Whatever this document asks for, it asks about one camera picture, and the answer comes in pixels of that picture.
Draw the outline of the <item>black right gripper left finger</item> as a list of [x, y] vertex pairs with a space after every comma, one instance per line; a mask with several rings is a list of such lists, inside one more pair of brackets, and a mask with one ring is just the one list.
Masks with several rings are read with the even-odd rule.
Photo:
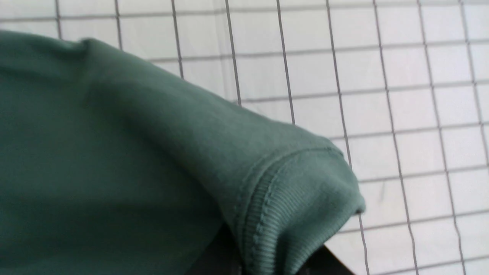
[[233, 233], [223, 225], [187, 275], [242, 275], [243, 262]]

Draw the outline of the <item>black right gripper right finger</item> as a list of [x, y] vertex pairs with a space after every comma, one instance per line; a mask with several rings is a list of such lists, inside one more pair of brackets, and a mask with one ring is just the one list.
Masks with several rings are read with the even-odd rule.
[[326, 246], [322, 246], [304, 263], [302, 275], [353, 275], [353, 272]]

